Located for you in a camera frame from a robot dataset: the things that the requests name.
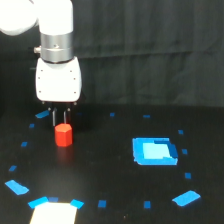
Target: blue square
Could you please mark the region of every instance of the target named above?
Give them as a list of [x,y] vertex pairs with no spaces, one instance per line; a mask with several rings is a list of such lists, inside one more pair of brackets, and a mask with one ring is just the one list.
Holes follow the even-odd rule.
[[99,200],[98,208],[106,208],[107,202],[104,200]]
[[78,209],[80,209],[80,208],[84,205],[83,202],[81,202],[81,201],[77,201],[77,200],[75,200],[75,199],[72,200],[70,204],[71,204],[72,206],[78,208]]
[[191,173],[185,173],[185,178],[186,179],[191,179]]
[[176,147],[170,144],[169,138],[135,138],[133,156],[139,165],[177,165],[178,162]]
[[58,202],[58,198],[56,197],[49,197],[48,200],[49,202]]
[[143,115],[144,118],[150,118],[150,115]]
[[10,172],[13,172],[13,171],[16,169],[16,167],[17,167],[17,166],[11,166],[10,169],[9,169],[9,171],[10,171]]
[[144,159],[171,158],[166,144],[143,143]]
[[182,153],[183,153],[184,155],[187,155],[187,154],[188,154],[187,149],[182,149]]
[[23,142],[21,146],[22,147],[26,147],[27,146],[27,142]]
[[184,131],[183,131],[183,130],[179,130],[178,133],[179,133],[180,135],[183,135],[183,134],[184,134]]
[[145,202],[144,202],[144,208],[145,208],[145,209],[149,209],[149,208],[151,208],[151,202],[150,202],[150,201],[145,201]]

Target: red cube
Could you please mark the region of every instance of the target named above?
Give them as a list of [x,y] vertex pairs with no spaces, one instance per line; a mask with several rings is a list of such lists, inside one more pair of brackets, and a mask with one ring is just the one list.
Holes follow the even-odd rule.
[[72,145],[72,127],[69,124],[59,124],[55,127],[55,141],[57,146]]

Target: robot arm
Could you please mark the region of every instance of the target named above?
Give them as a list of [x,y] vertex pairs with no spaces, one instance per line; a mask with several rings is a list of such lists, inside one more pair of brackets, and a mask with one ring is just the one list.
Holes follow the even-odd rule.
[[34,50],[40,53],[36,68],[37,98],[42,102],[75,104],[82,82],[73,49],[72,2],[0,0],[1,32],[16,36],[37,25],[41,40],[41,46]]
[[20,35],[38,25],[33,0],[0,0],[0,31],[9,36]]

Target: black table surface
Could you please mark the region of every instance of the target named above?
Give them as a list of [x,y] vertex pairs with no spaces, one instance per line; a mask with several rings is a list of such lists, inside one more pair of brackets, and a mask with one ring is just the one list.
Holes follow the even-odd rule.
[[[33,210],[27,203],[44,196],[83,201],[76,224],[224,222],[223,109],[78,106],[72,114],[74,144],[66,149],[56,146],[50,117],[35,117],[41,110],[24,108],[0,118],[1,224],[28,224]],[[134,162],[132,139],[137,137],[170,138],[178,165]],[[22,148],[24,141],[28,145]],[[14,172],[11,165],[17,166]],[[29,192],[17,196],[5,185],[9,180]],[[185,207],[172,202],[189,190],[201,199]],[[99,200],[107,201],[106,208],[98,208]],[[144,209],[144,201],[151,209]]]

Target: blue tape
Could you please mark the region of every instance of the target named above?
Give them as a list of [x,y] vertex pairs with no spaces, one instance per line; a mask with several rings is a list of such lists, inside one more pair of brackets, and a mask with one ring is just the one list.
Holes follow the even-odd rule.
[[187,155],[187,154],[188,154],[187,149],[182,149],[182,153],[183,153],[184,155]]
[[47,117],[49,114],[50,114],[49,111],[46,110],[46,111],[44,111],[42,113],[37,114],[36,117],[37,118],[44,118],[44,117]]
[[71,201],[71,203],[70,203],[72,206],[74,206],[74,207],[77,207],[78,209],[80,209],[83,205],[84,205],[84,203],[83,202],[81,202],[81,201],[77,201],[77,200],[72,200]]
[[28,205],[30,206],[30,208],[34,209],[36,206],[44,204],[46,202],[49,202],[48,198],[42,197],[42,198],[39,198],[39,199],[29,202]]
[[106,206],[107,206],[107,201],[99,200],[98,208],[106,208]]
[[169,148],[170,156],[173,157],[173,158],[178,158],[178,153],[177,153],[176,146],[171,144],[171,143],[169,143],[167,145],[168,145],[168,148]]
[[150,201],[145,201],[145,202],[144,202],[144,208],[145,208],[145,209],[149,209],[149,208],[151,208],[151,202],[150,202]]
[[185,173],[185,178],[186,179],[191,179],[191,173]]
[[184,131],[183,131],[183,130],[178,130],[178,133],[179,133],[180,135],[183,135],[183,134],[184,134]]
[[58,202],[58,198],[56,198],[56,197],[49,197],[48,201],[49,202]]
[[26,147],[27,146],[27,142],[22,142],[21,147]]
[[6,182],[5,185],[7,187],[9,187],[17,195],[26,194],[29,191],[28,188],[18,184],[14,180],[10,180],[10,181]]
[[171,154],[178,157],[176,147],[170,144],[169,138],[136,138],[132,140],[134,161],[139,165],[177,165],[177,158],[163,158],[163,159],[145,159],[143,152],[144,143],[166,144],[171,148]]
[[10,169],[9,169],[9,171],[10,172],[13,172],[16,168],[17,168],[17,166],[11,166]]
[[188,192],[174,198],[172,201],[176,202],[177,205],[179,205],[179,206],[185,206],[185,205],[197,200],[200,197],[201,196],[199,194],[197,194],[196,192],[188,191]]

